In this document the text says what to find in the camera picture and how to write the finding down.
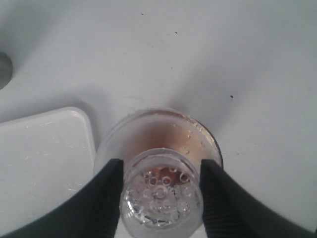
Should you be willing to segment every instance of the gray knob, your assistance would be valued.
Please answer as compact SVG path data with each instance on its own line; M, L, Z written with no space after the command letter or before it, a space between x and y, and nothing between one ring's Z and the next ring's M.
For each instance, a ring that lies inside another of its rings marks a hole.
M0 90L11 80L13 65L11 59L3 52L0 52Z

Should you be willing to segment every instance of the white surface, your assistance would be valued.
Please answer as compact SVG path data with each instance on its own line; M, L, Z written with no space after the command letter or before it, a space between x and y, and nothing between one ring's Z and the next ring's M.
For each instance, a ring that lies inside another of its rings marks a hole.
M313 231L316 12L316 0L2 0L16 71L0 121L78 106L98 145L127 113L173 106L210 128L244 188Z
M0 235L56 208L93 176L95 147L81 110L0 124Z

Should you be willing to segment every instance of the clear glass container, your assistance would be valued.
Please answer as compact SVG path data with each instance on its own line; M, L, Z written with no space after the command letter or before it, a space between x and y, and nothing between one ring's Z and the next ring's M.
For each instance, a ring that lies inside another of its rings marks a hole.
M222 166L219 147L199 122L172 109L146 109L120 121L100 145L97 173L124 161L121 219L134 238L188 238L202 224L202 159Z

